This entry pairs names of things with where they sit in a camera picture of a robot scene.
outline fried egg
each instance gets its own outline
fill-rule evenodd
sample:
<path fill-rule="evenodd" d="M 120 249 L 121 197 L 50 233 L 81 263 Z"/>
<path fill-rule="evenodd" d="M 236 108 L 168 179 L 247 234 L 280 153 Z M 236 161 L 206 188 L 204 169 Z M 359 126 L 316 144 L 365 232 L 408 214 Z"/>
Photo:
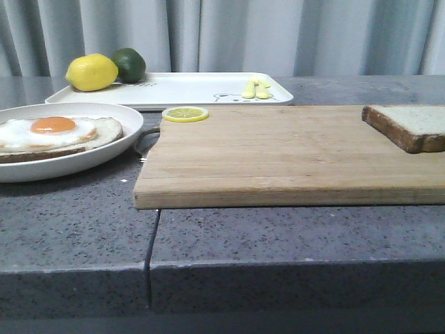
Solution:
<path fill-rule="evenodd" d="M 0 125 L 0 152 L 39 152 L 85 143 L 97 135 L 93 122 L 65 117 L 9 120 Z"/>

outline egg white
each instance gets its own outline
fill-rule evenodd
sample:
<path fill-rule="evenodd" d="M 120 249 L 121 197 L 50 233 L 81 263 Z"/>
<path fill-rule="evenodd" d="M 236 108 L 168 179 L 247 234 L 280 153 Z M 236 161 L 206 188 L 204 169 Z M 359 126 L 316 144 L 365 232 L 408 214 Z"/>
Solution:
<path fill-rule="evenodd" d="M 0 152 L 41 152 L 84 143 L 95 137 L 95 126 L 76 120 L 76 127 L 63 132 L 36 134 L 30 130 L 35 120 L 9 120 L 0 125 Z"/>

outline green lime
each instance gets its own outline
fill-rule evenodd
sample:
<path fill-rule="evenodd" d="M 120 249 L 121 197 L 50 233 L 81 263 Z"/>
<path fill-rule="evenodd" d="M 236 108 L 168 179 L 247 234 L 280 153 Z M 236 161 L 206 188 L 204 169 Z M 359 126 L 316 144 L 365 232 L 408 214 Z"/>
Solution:
<path fill-rule="evenodd" d="M 118 49 L 112 60 L 119 69 L 118 78 L 124 83 L 132 84 L 145 76 L 144 58 L 135 49 L 130 47 Z"/>

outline whole wheat bread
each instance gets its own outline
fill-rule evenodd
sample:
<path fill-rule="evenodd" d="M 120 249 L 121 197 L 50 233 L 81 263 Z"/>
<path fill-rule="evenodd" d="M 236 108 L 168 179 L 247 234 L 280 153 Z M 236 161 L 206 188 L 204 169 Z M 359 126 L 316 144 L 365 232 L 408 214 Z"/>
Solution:
<path fill-rule="evenodd" d="M 445 106 L 370 105 L 362 120 L 408 153 L 445 151 Z"/>

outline rectangular tray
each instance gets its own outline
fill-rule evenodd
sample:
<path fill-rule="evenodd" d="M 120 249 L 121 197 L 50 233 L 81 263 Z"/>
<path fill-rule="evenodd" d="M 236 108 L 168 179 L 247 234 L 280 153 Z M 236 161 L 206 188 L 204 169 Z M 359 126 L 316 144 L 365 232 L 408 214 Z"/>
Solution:
<path fill-rule="evenodd" d="M 271 97 L 244 99 L 241 96 L 249 78 L 259 77 L 270 84 Z M 291 93 L 270 76 L 254 72 L 147 73 L 144 82 L 114 83 L 95 92 L 81 92 L 65 87 L 45 103 L 98 102 L 129 106 L 139 111 L 163 110 L 186 104 L 289 104 Z"/>

